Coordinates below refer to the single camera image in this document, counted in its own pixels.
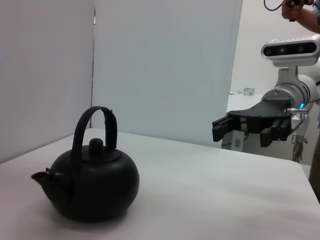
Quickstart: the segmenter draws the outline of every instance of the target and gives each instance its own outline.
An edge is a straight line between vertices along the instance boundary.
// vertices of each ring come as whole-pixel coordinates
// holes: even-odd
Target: teapot spout
[[[41,171],[31,176],[38,184],[41,185],[47,198],[55,204],[63,207],[71,199],[70,181],[64,175]]]

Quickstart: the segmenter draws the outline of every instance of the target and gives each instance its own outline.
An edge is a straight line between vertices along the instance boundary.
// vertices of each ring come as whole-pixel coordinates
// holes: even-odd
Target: teapot
[[[97,110],[105,119],[105,146],[91,139],[82,146],[88,121]],[[52,205],[64,216],[82,222],[120,216],[134,202],[139,172],[134,161],[117,147],[117,120],[106,107],[93,106],[80,118],[72,149],[60,155],[43,172],[31,176]]]

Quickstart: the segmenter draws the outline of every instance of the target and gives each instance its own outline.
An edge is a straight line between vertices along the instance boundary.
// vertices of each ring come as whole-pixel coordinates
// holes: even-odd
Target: teapot lid knob
[[[91,156],[101,155],[104,151],[104,142],[100,138],[93,138],[89,142],[89,154]]]

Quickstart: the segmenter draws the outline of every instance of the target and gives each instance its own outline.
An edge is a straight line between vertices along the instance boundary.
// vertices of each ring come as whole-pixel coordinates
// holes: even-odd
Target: camera
[[[320,57],[320,35],[269,41],[261,55],[279,68],[314,65]]]

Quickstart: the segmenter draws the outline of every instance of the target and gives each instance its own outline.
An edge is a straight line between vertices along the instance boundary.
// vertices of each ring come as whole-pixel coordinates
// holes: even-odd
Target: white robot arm
[[[243,129],[260,134],[261,147],[268,147],[273,141],[286,141],[295,131],[296,142],[304,141],[310,121],[308,113],[313,103],[320,99],[320,91],[310,77],[298,75],[298,67],[318,62],[320,35],[272,40],[262,47],[261,55],[280,68],[275,87],[255,106],[230,111],[226,117],[214,121],[212,134],[215,142],[233,130]],[[291,118],[296,115],[301,121],[292,129]]]

